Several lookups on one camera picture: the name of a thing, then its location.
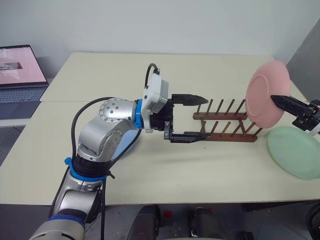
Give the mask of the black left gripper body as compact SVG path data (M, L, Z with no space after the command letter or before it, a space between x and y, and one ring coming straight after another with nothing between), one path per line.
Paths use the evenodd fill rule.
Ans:
M165 122L169 122L169 129L173 132L173 108L174 102L172 99L169 99L167 103L158 113L153 113L150 116L150 126L153 130L164 131Z

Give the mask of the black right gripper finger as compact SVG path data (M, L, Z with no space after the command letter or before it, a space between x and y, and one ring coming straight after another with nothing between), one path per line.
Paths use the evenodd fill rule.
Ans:
M271 95L270 97L278 108L297 118L309 117L311 115L309 105L294 97L285 95Z

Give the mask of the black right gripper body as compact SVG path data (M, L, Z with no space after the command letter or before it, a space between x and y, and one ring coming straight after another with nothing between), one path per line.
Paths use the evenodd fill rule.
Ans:
M308 117L303 117L303 118L296 118L292 124L303 130L303 131L315 131L319 132L320 128L320 100L312 100L309 104L310 107L310 116Z

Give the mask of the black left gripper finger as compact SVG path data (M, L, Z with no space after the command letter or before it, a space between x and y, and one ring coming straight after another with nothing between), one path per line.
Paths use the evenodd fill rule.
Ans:
M185 131L184 133L173 133L173 123L171 121L164 122L164 139L169 140L171 143L195 143L203 141L211 137L210 133Z
M208 103L207 99L193 94L172 94L171 101L173 104L179 104L183 106L198 106Z

